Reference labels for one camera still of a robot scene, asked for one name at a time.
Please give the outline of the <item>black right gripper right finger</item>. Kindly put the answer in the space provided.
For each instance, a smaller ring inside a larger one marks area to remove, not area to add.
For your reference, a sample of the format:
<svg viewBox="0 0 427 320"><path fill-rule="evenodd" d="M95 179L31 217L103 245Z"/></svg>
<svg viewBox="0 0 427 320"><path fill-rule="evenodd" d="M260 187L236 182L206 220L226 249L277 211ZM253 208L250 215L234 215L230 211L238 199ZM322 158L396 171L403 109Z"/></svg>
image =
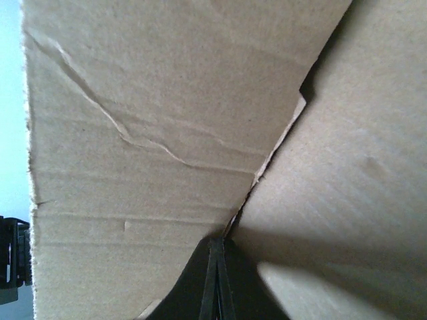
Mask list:
<svg viewBox="0 0 427 320"><path fill-rule="evenodd" d="M223 240L222 248L218 265L220 319L289 319L246 254L231 239Z"/></svg>

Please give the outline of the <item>brown cardboard box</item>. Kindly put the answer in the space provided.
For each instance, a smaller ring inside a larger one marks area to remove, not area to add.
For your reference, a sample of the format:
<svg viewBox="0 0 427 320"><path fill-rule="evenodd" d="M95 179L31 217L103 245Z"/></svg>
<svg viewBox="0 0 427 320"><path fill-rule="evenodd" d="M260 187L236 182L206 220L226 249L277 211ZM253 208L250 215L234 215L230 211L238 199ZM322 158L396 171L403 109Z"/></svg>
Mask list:
<svg viewBox="0 0 427 320"><path fill-rule="evenodd" d="M292 319L426 318L425 1L24 1L36 319L137 319L230 236Z"/></svg>

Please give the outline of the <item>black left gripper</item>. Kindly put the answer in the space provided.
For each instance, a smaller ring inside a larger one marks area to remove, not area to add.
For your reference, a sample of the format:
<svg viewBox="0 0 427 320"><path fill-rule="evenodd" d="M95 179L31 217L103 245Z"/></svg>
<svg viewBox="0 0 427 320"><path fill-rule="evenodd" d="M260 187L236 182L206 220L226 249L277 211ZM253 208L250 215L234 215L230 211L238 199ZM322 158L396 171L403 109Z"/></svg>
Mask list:
<svg viewBox="0 0 427 320"><path fill-rule="evenodd" d="M29 223L1 216L1 305L18 300L18 288L31 286Z"/></svg>

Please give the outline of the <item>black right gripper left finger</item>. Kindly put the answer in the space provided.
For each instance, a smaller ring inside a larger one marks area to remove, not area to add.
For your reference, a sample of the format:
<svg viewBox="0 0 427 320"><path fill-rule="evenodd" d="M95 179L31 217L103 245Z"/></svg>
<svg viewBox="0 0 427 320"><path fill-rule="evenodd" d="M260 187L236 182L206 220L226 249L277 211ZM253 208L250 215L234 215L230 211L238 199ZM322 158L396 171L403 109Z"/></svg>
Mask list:
<svg viewBox="0 0 427 320"><path fill-rule="evenodd" d="M203 238L175 285L148 319L217 319L216 239Z"/></svg>

